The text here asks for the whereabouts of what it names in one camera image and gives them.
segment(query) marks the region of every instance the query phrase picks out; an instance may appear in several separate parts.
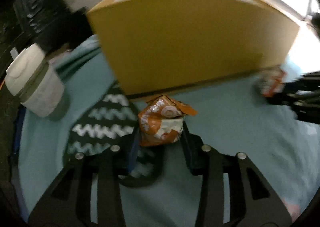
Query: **orange snack wrapper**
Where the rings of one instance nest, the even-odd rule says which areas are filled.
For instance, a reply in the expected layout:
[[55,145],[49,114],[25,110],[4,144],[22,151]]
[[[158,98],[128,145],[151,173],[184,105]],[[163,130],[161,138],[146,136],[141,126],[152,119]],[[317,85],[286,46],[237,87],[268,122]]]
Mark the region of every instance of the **orange snack wrapper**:
[[147,102],[148,106],[139,114],[142,131],[141,146],[163,145],[179,140],[183,129],[183,118],[195,116],[189,105],[161,95]]

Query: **snack package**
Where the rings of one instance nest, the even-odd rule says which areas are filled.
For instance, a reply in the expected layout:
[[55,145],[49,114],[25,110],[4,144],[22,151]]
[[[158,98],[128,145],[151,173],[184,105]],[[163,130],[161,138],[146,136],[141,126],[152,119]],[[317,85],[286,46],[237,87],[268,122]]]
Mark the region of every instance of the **snack package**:
[[189,105],[161,95],[147,102],[139,114],[141,146],[163,145],[179,140],[185,115],[196,115]]
[[286,73],[279,66],[263,71],[257,83],[262,96],[272,97],[281,92],[284,87],[282,80],[285,75]]

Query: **plastic container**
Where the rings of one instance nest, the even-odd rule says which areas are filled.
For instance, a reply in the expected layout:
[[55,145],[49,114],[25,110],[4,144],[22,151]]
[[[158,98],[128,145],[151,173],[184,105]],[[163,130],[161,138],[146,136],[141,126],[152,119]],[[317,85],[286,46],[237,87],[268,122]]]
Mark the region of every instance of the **plastic container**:
[[65,95],[62,81],[44,57],[37,44],[31,45],[13,60],[5,77],[11,94],[39,117],[53,113]]

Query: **white lid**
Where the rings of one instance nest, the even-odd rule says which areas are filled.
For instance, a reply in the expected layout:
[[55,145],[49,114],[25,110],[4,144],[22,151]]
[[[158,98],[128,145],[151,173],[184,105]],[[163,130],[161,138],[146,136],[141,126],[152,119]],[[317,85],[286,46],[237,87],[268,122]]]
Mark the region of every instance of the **white lid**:
[[5,84],[13,96],[16,96],[25,86],[40,66],[44,56],[45,54],[42,49],[37,44],[33,44],[27,49],[24,49],[17,58],[13,60],[4,78]]

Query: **zigzag pattern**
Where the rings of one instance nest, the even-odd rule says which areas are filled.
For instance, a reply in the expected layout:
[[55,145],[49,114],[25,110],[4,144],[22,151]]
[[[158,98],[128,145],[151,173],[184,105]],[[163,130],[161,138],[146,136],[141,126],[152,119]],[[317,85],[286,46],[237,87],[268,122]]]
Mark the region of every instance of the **zigzag pattern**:
[[108,110],[107,108],[92,109],[88,117],[95,118],[97,120],[101,120],[103,118],[107,120],[113,120],[114,117],[117,117],[120,120],[125,120],[128,118],[129,120],[136,121],[138,119],[128,107],[122,107],[120,111],[117,109]]
[[129,106],[129,101],[122,94],[108,94],[104,97],[103,102],[111,101],[112,103],[120,103],[122,106]]
[[87,133],[91,138],[97,137],[102,139],[106,136],[115,139],[117,135],[122,137],[124,135],[131,134],[133,132],[133,127],[125,126],[124,128],[121,128],[119,125],[113,124],[109,129],[108,127],[102,127],[98,124],[95,124],[94,126],[86,124],[84,127],[82,127],[82,125],[80,124],[76,124],[73,127],[72,131],[76,132],[81,137],[83,137]]
[[86,143],[84,146],[81,146],[79,141],[75,141],[72,145],[68,146],[68,154],[74,153],[86,153],[89,152],[89,155],[100,154],[104,150],[108,149],[111,145],[106,143],[101,145],[100,143],[95,144],[94,146],[90,143]]

